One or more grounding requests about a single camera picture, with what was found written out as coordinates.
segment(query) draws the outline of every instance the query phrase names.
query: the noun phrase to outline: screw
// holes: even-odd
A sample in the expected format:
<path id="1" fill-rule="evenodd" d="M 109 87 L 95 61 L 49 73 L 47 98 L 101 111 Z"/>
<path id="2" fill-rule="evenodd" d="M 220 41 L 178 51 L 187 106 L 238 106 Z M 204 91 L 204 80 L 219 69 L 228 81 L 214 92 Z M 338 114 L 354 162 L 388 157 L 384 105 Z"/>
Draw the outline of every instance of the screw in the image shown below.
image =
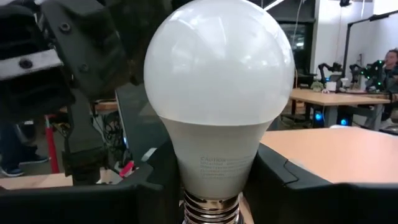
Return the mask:
<path id="1" fill-rule="evenodd" d="M 33 67 L 33 63 L 29 59 L 22 58 L 19 60 L 19 66 L 23 69 L 29 69 Z"/>
<path id="2" fill-rule="evenodd" d="M 61 23 L 61 25 L 59 26 L 59 29 L 61 32 L 63 32 L 64 34 L 67 34 L 70 32 L 70 25 L 66 22 Z"/>
<path id="3" fill-rule="evenodd" d="M 81 72 L 88 72 L 88 65 L 87 64 L 81 64 L 80 66 L 79 66 L 79 71 L 81 71 Z"/>

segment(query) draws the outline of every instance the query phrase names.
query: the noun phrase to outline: red object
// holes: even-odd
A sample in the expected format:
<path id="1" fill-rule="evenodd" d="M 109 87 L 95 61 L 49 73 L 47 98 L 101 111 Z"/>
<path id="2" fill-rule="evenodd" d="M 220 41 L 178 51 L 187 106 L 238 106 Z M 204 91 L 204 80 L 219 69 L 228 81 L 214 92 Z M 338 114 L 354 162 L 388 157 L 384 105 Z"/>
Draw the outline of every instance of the red object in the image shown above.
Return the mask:
<path id="1" fill-rule="evenodd" d="M 53 174 L 58 174 L 60 172 L 60 169 L 58 167 L 57 151 L 55 150 L 54 135 L 53 135 L 52 127 L 49 124 L 48 116 L 45 117 L 45 121 L 46 121 L 45 138 L 47 139 L 47 145 L 49 146 L 51 170 L 52 170 Z"/>
<path id="2" fill-rule="evenodd" d="M 127 165 L 120 171 L 120 177 L 125 177 L 126 174 L 128 175 L 130 171 L 134 168 L 134 163 L 130 161 Z"/>

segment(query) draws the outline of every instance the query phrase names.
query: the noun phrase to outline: metal screw base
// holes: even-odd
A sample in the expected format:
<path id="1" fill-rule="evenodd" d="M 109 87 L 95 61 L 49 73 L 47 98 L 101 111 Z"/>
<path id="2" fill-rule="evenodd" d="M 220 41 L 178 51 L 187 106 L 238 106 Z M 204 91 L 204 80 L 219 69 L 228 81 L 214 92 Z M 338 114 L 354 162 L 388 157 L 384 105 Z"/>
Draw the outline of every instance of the metal screw base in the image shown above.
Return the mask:
<path id="1" fill-rule="evenodd" d="M 240 224 L 238 196 L 226 200 L 205 200 L 185 191 L 183 224 Z"/>

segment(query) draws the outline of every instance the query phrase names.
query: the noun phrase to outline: blue light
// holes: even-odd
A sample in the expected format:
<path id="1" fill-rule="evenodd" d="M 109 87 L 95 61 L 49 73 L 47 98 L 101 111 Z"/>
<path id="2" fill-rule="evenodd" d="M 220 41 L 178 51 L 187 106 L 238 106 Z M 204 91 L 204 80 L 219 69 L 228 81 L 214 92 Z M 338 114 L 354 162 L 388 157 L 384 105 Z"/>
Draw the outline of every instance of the blue light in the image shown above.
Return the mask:
<path id="1" fill-rule="evenodd" d="M 317 120 L 317 121 L 320 121 L 320 120 L 322 120 L 322 114 L 316 114 L 315 115 L 315 119 Z"/>
<path id="2" fill-rule="evenodd" d="M 341 119 L 340 124 L 346 126 L 348 124 L 347 120 Z"/>

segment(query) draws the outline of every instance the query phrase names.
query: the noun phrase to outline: light bulb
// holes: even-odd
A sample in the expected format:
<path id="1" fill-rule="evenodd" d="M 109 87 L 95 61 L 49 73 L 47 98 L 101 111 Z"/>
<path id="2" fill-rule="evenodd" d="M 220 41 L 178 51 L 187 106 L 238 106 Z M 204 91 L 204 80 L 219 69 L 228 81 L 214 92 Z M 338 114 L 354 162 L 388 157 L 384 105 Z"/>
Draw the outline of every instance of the light bulb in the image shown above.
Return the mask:
<path id="1" fill-rule="evenodd" d="M 293 81 L 283 30 L 249 1 L 196 0 L 166 18 L 147 50 L 144 84 L 189 197 L 237 197 Z"/>

